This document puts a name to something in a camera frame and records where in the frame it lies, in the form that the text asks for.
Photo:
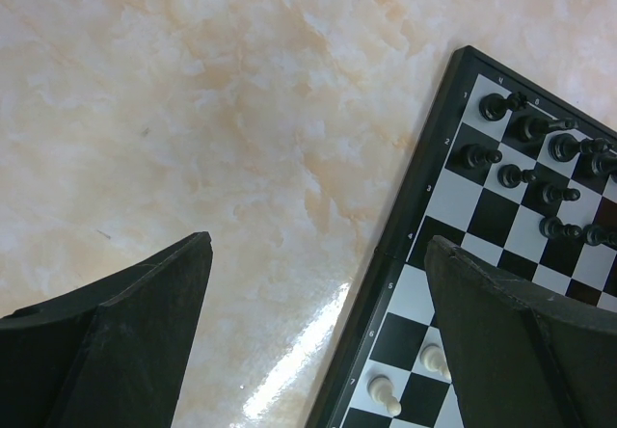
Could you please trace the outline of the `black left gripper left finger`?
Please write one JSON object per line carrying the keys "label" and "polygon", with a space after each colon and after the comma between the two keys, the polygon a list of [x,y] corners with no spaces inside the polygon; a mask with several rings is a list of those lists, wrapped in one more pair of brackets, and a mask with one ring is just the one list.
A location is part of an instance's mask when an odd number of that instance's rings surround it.
{"label": "black left gripper left finger", "polygon": [[1,320],[5,427],[172,424],[212,266],[196,232]]}

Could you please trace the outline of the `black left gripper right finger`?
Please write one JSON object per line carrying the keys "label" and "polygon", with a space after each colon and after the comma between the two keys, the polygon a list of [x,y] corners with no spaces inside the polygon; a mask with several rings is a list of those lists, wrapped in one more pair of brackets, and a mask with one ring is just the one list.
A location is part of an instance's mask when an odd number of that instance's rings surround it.
{"label": "black left gripper right finger", "polygon": [[615,426],[615,313],[442,236],[428,242],[424,265],[465,426]]}

